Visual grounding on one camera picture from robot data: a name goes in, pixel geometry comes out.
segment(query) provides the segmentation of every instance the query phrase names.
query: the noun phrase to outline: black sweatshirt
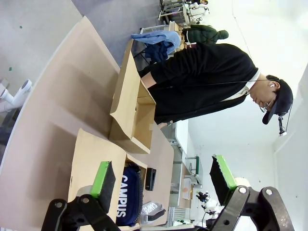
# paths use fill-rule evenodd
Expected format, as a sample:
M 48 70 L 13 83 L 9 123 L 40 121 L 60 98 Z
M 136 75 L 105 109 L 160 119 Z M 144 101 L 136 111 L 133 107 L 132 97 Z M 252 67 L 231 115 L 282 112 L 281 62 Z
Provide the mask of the black sweatshirt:
M 234 82 L 249 81 L 257 68 L 238 47 L 198 43 L 196 48 L 183 49 L 163 63 L 146 67 L 140 75 L 149 71 L 157 83 L 149 88 L 156 101 L 155 121 L 161 123 L 201 116 L 242 103 L 245 97 L 221 101 L 240 91 L 246 83 Z

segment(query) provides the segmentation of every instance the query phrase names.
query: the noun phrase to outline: person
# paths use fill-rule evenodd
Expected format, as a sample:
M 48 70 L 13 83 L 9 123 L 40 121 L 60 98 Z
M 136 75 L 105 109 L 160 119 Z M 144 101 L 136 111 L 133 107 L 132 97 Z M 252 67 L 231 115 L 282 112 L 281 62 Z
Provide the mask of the person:
M 293 103 L 285 81 L 263 75 L 248 54 L 230 44 L 197 43 L 139 74 L 156 101 L 154 119 L 160 128 L 234 107 L 248 94 L 266 112 L 264 124 L 274 114 L 287 113 Z

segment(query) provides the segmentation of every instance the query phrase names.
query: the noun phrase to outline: black cap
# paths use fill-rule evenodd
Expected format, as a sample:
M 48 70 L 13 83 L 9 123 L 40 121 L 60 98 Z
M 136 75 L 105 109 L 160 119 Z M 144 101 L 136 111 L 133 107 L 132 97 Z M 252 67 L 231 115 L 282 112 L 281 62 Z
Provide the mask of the black cap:
M 284 116 L 290 109 L 293 103 L 293 94 L 289 85 L 282 79 L 276 81 L 280 84 L 279 92 L 277 93 L 276 102 L 274 103 L 270 112 L 266 112 L 263 117 L 263 124 L 268 124 L 274 114 Z

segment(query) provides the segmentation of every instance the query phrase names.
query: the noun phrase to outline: man's arm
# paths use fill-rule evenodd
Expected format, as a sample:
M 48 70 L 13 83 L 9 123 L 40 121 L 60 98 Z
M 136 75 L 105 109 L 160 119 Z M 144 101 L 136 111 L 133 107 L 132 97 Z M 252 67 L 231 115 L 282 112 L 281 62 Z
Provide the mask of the man's arm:
M 200 73 L 211 72 L 223 58 L 223 54 L 215 54 L 204 44 L 197 44 L 196 48 L 183 49 L 174 54 L 174 57 L 154 64 L 151 72 L 142 77 L 147 88 L 177 77 L 196 76 Z

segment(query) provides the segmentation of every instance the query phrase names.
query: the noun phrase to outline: black bracket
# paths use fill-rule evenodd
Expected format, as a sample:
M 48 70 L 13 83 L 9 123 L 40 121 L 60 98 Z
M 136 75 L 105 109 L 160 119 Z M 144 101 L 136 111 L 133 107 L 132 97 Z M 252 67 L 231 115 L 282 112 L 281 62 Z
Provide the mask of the black bracket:
M 76 197 L 70 203 L 63 199 L 52 200 L 41 230 L 77 231 L 85 225 L 91 225 L 95 231 L 120 231 L 98 200 L 89 194 Z
M 238 186 L 211 231 L 232 231 L 240 218 L 248 216 L 258 231 L 294 231 L 278 190 L 265 187 L 260 192 Z

